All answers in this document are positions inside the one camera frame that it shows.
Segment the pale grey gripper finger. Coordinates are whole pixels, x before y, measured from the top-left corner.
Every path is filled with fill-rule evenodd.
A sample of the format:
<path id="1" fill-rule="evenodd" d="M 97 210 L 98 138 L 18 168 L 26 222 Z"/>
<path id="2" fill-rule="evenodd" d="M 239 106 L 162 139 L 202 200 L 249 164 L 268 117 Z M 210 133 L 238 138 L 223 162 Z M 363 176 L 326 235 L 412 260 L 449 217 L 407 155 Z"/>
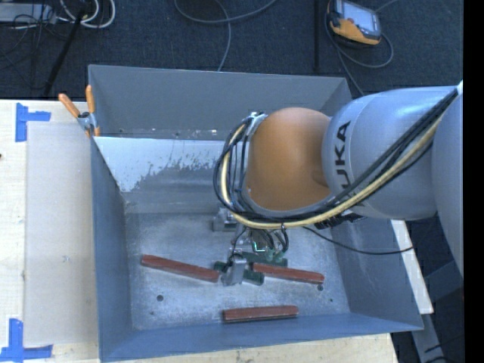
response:
<path id="1" fill-rule="evenodd" d="M 244 272 L 247 267 L 247 260 L 242 256 L 232 256 L 222 267 L 221 281 L 225 286 L 241 284 L 244 279 Z"/>

